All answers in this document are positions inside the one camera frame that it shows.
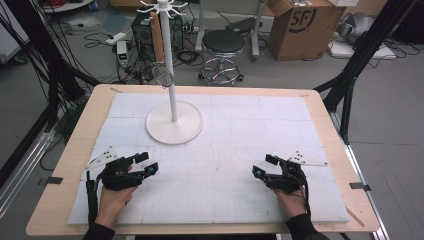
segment power strip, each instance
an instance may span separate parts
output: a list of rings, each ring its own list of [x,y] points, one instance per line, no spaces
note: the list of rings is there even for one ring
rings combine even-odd
[[[115,36],[113,36],[113,39],[106,39],[106,42],[109,43],[109,44],[114,44],[119,39],[125,37],[125,35],[127,35],[127,34],[120,32],[120,33],[116,34]]]

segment white paper sheet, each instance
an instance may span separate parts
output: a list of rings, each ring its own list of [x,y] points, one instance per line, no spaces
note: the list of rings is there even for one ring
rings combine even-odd
[[[159,163],[159,172],[143,181],[120,223],[283,222],[274,193],[254,178],[252,166],[280,174],[265,155],[287,159],[297,150],[327,162],[302,98],[178,95],[177,100],[194,104],[204,117],[199,136],[179,146],[156,142],[145,128],[150,110],[169,101],[166,94],[120,93],[113,101],[90,159],[113,146],[120,156],[149,153],[150,159],[132,171]],[[91,171],[91,178],[102,169]],[[331,168],[302,169],[310,186],[312,220],[348,221]],[[69,224],[87,223],[85,178],[83,173]]]

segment black frame pole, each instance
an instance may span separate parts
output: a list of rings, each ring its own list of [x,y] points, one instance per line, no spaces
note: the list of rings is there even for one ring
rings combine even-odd
[[[375,52],[414,3],[415,0],[388,0],[342,72],[334,79],[314,88],[318,92],[330,89],[323,99],[329,112],[336,112],[337,105],[343,99],[340,135],[345,144],[349,144],[349,118],[355,82]]]
[[[7,160],[6,164],[0,169],[0,189],[31,146],[32,141],[42,130],[43,126],[46,125],[44,131],[48,132],[57,122],[58,109],[61,102],[59,96],[61,95],[65,100],[76,101],[85,94],[85,91],[79,86],[75,77],[80,78],[92,86],[101,84],[97,79],[79,71],[63,59],[55,42],[44,26],[39,13],[36,11],[36,6],[33,5],[33,1],[4,0],[4,2],[27,34],[31,45],[37,50],[46,63],[47,71],[45,73],[40,72],[40,74],[45,78],[44,80],[48,79],[49,90],[48,106]],[[15,32],[9,29],[7,22],[1,21],[1,25],[3,25],[18,44],[20,44],[31,60],[34,68],[39,69],[34,62],[35,59],[31,56],[29,46],[23,44]]]

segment metal stool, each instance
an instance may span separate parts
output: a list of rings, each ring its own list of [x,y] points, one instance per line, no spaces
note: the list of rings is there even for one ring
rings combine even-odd
[[[234,80],[243,81],[244,76],[240,74],[237,65],[226,59],[239,55],[244,48],[244,39],[239,34],[229,30],[214,30],[206,33],[202,39],[204,51],[217,56],[206,61],[198,74],[199,79],[207,79],[208,86],[211,83],[231,83]]]

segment black sleeve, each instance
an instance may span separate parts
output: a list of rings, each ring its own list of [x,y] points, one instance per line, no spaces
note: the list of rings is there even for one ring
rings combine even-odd
[[[85,234],[83,240],[110,240],[115,231],[103,225],[93,223]]]
[[[312,225],[311,218],[307,214],[292,217],[287,221],[293,240],[327,240],[328,238],[319,233]]]

